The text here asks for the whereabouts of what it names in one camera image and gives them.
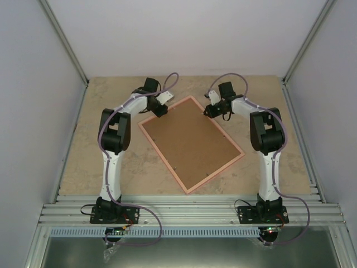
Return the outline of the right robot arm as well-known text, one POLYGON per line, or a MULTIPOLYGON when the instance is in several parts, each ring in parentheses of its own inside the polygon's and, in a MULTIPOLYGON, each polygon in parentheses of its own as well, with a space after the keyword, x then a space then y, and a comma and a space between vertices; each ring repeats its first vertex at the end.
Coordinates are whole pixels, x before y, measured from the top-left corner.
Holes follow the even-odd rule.
POLYGON ((250 143, 259 155, 260 186, 255 206, 237 207, 240 222, 288 223, 286 207, 279 194, 279 158, 286 143, 281 115, 277 108, 264 108, 252 103, 244 95, 237 95, 231 82, 218 86, 219 92, 209 89, 210 100, 204 115, 215 118, 238 114, 249 119, 250 143))

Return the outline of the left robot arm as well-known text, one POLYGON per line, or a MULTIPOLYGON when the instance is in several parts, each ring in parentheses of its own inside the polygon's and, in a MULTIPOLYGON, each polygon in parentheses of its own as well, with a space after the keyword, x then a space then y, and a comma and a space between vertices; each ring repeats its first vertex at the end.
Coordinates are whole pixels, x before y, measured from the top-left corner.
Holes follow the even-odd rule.
POLYGON ((138 114, 153 112, 156 117, 165 115, 173 95, 161 92, 161 84, 146 78, 142 87, 135 89, 129 99, 114 109, 102 111, 98 145, 103 155, 103 183, 100 195, 90 214, 90 223, 126 222, 128 207, 122 206, 120 176, 124 154, 131 141, 131 120, 138 114))

